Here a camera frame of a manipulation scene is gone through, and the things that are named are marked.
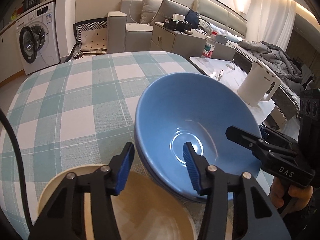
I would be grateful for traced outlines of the person's right hand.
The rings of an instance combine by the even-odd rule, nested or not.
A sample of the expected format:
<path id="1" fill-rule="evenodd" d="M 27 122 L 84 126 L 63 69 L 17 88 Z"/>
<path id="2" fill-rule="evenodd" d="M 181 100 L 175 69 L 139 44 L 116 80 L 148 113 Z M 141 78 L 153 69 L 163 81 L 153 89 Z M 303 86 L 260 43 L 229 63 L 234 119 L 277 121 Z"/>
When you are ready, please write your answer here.
<path id="1" fill-rule="evenodd" d="M 292 213 L 292 212 L 300 211 L 307 206 L 313 194 L 313 187 L 308 186 L 304 189 L 301 189 L 299 187 L 296 187 L 295 185 L 291 185 L 287 190 L 287 192 L 292 198 L 297 198 L 296 203 L 288 211 L 288 213 Z M 280 179 L 278 179 L 277 177 L 274 177 L 273 183 L 270 187 L 269 198 L 272 204 L 277 209 L 281 208 L 284 205 L 284 200 L 283 200 L 284 194 L 285 194 L 285 189 Z"/>

